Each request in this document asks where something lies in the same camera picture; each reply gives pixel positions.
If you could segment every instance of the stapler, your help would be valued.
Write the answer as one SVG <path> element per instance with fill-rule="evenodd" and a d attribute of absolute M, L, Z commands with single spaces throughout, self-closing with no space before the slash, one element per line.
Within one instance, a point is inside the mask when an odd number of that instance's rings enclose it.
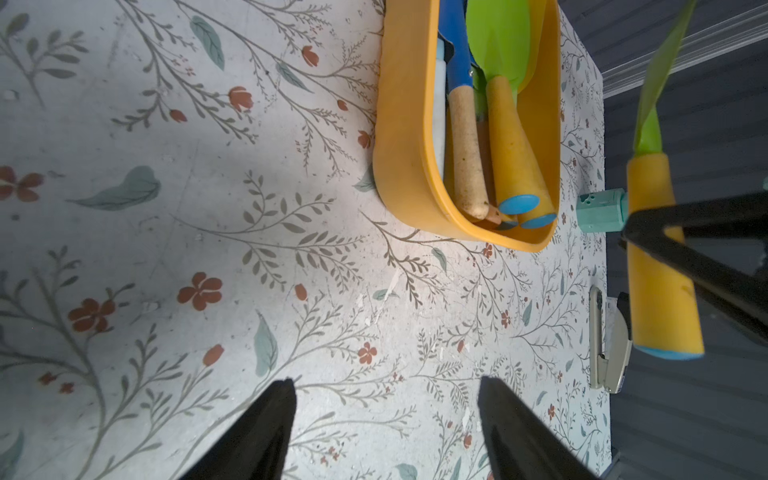
<path fill-rule="evenodd" d="M 617 299 L 613 329 L 606 342 L 607 358 L 602 351 L 603 305 L 603 293 L 592 286 L 589 290 L 589 386 L 619 393 L 632 350 L 629 295 L 621 293 Z"/>

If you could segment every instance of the floral patterned tablecloth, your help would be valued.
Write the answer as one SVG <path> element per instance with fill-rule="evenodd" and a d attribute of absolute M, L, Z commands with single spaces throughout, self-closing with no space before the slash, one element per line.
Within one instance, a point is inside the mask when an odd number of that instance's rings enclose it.
<path fill-rule="evenodd" d="M 0 478 L 174 478 L 286 377 L 284 478 L 488 478 L 483 375 L 609 464 L 601 76 L 563 18 L 543 252 L 413 230 L 370 168 L 385 8 L 0 0 Z"/>

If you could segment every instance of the yellow plastic tray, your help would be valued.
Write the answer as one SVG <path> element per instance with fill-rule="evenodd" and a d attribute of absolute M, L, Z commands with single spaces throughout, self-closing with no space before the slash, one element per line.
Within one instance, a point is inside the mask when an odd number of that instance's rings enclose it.
<path fill-rule="evenodd" d="M 536 72 L 518 97 L 518 114 L 560 206 L 560 19 L 547 2 Z M 373 175 L 384 204 L 411 227 L 460 240 L 479 240 L 524 252 L 544 249 L 557 221 L 525 230 L 485 230 L 454 206 L 440 179 L 432 146 L 432 101 L 439 0 L 388 0 L 373 149 Z"/>

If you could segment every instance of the dark gray wall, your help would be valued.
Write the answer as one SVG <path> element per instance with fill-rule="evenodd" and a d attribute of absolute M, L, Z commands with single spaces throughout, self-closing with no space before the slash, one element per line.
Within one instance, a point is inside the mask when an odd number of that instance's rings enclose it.
<path fill-rule="evenodd" d="M 635 89 L 605 101 L 607 189 L 627 186 L 638 95 Z M 658 112 L 678 203 L 761 190 L 768 176 L 768 41 L 673 75 Z M 607 236 L 610 296 L 628 290 L 617 239 Z M 763 258 L 757 241 L 688 243 L 750 274 Z M 768 349 L 701 300 L 700 313 L 703 359 L 668 362 L 634 350 L 624 390 L 611 396 L 622 478 L 768 478 Z"/>
<path fill-rule="evenodd" d="M 601 71 L 654 51 L 685 0 L 560 0 L 560 8 Z M 746 12 L 765 0 L 699 0 L 689 33 Z"/>

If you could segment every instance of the blue end cap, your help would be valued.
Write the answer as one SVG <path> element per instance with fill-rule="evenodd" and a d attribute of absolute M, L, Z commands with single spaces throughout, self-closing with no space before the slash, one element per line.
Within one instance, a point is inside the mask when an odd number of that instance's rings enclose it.
<path fill-rule="evenodd" d="M 540 217 L 531 218 L 527 222 L 523 222 L 522 225 L 520 225 L 520 227 L 527 228 L 527 229 L 546 227 L 550 223 L 557 220 L 557 218 L 558 218 L 557 214 L 541 215 Z"/>
<path fill-rule="evenodd" d="M 518 226 L 517 222 L 501 222 L 498 227 L 496 228 L 497 231 L 499 230 L 512 230 Z"/>
<path fill-rule="evenodd" d="M 649 346 L 635 345 L 634 348 L 665 360 L 694 360 L 704 356 L 703 353 L 673 352 L 672 350 L 652 349 Z"/>
<path fill-rule="evenodd" d="M 504 215 L 526 214 L 538 207 L 538 195 L 518 195 L 509 197 L 498 205 Z"/>

